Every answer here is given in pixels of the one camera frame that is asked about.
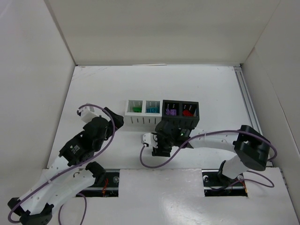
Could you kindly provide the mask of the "green lego brick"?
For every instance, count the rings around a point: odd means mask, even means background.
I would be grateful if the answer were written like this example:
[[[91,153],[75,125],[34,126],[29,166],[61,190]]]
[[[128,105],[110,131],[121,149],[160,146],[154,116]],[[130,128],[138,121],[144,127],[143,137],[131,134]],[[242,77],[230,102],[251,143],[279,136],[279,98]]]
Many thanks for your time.
[[[142,108],[141,107],[133,107],[132,108],[132,112],[134,112],[134,113],[141,113],[142,112]]]

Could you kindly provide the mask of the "red transparent lego brick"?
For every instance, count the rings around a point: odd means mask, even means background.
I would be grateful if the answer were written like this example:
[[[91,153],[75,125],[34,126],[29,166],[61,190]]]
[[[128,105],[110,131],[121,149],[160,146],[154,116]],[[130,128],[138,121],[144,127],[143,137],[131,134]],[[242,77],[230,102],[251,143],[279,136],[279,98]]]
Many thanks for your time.
[[[186,116],[186,117],[193,117],[194,116],[194,114],[191,113],[189,110],[184,110],[182,112],[182,114],[183,114],[183,116]]]

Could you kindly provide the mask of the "lilac arched lego brick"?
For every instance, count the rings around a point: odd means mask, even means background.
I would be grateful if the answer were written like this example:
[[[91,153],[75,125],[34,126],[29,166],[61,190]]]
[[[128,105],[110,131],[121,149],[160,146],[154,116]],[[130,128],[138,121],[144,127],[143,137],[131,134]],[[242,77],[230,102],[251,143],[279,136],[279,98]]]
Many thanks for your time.
[[[170,109],[166,109],[165,115],[170,116],[171,115],[171,110]]]

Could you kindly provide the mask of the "purple lego brick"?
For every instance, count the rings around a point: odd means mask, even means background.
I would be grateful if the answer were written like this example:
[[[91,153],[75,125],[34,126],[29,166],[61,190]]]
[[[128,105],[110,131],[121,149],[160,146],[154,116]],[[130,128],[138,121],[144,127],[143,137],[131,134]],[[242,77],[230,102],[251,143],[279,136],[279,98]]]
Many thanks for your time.
[[[177,110],[176,109],[170,109],[169,115],[176,116],[177,115]]]

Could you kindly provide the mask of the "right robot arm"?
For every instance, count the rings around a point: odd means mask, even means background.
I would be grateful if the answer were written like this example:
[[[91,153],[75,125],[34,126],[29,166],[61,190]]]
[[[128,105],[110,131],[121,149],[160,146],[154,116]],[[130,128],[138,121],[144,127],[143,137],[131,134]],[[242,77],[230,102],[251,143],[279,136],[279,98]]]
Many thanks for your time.
[[[221,163],[217,174],[226,186],[249,169],[265,171],[270,151],[270,142],[248,125],[242,125],[238,130],[207,132],[161,121],[155,131],[144,134],[142,140],[152,147],[152,155],[159,157],[170,158],[174,146],[178,149],[209,148],[234,153],[234,157]]]

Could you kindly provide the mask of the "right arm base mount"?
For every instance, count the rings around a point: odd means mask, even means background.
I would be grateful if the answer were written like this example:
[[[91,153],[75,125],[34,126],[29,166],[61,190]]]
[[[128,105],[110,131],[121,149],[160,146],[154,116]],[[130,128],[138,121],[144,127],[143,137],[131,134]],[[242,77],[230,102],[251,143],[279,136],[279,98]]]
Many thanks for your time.
[[[244,177],[240,174],[235,179],[219,175],[217,170],[203,170],[202,180],[205,197],[247,197],[245,182],[240,181]]]

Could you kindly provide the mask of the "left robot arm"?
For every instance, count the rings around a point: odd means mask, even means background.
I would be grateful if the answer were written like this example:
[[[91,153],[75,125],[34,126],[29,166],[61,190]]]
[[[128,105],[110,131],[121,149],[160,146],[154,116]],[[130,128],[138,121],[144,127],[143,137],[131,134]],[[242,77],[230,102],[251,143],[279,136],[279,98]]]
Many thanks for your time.
[[[96,107],[79,107],[77,114],[85,122],[83,130],[62,147],[53,164],[27,193],[9,200],[10,223],[46,225],[70,198],[103,182],[106,170],[94,158],[106,150],[103,142],[113,141],[115,132],[124,125],[124,118],[105,107],[102,112],[109,117],[107,120],[95,114]]]

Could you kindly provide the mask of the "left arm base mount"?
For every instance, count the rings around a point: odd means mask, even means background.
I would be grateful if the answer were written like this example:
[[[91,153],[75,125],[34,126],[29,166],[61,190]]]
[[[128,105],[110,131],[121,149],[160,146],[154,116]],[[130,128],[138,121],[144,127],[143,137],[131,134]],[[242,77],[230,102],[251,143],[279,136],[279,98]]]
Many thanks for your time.
[[[85,197],[118,197],[120,170],[104,169],[99,163],[88,163],[86,168],[96,176],[94,184],[80,191]]]

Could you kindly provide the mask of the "teal printed oval lego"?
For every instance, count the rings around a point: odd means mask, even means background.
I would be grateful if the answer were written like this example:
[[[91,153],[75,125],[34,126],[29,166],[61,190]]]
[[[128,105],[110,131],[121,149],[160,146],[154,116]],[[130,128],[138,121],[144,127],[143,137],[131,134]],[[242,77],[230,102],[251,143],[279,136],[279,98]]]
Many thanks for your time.
[[[159,113],[159,107],[149,107],[146,109],[146,113]]]

